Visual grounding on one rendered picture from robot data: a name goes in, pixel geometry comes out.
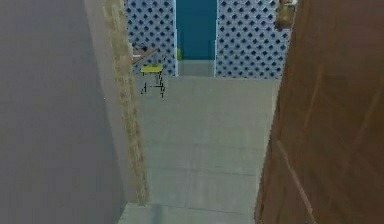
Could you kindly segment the yellow stool with black legs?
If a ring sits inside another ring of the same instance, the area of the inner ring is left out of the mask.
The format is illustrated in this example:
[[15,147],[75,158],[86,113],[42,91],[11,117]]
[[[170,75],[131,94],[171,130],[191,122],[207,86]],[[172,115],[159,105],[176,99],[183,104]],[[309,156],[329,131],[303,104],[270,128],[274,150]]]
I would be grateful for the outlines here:
[[145,77],[146,75],[151,75],[151,74],[155,75],[155,84],[150,85],[147,82],[144,82],[144,86],[141,89],[141,94],[146,94],[149,88],[159,88],[160,96],[164,97],[165,84],[164,84],[163,75],[162,75],[163,70],[164,68],[161,65],[143,66],[140,69],[142,77]]

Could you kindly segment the brown wooden room door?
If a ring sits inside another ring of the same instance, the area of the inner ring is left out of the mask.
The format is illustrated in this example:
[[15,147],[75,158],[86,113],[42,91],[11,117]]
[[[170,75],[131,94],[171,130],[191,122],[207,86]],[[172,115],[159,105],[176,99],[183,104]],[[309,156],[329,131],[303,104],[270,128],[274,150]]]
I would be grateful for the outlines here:
[[255,224],[384,224],[384,0],[298,0]]

